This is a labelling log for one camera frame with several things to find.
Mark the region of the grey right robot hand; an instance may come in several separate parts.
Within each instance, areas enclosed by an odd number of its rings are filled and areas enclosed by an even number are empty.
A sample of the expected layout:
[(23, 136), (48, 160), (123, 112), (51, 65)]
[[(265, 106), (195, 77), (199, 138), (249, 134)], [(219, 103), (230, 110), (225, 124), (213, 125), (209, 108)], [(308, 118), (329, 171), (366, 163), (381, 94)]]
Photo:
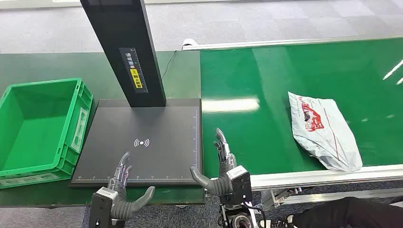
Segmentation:
[(195, 166), (190, 168), (190, 172), (192, 178), (210, 193), (213, 195), (224, 195), (230, 192), (230, 181), (227, 172), (234, 169), (237, 165), (235, 155), (230, 152), (230, 147), (224, 133), (218, 127), (216, 128), (216, 138), (218, 141), (214, 141), (213, 144), (218, 152), (219, 177), (211, 180), (201, 174)]

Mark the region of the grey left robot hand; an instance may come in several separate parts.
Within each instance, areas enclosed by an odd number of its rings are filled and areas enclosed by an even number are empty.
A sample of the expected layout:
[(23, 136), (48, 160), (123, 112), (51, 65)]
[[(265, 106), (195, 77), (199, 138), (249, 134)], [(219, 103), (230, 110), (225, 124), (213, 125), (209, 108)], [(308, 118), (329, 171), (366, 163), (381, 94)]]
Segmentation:
[(113, 191), (111, 215), (115, 219), (129, 219), (143, 208), (154, 196), (155, 187), (147, 188), (145, 194), (133, 202), (127, 201), (126, 185), (132, 168), (128, 164), (130, 152), (126, 152), (116, 167), (114, 177), (110, 180), (108, 188)]

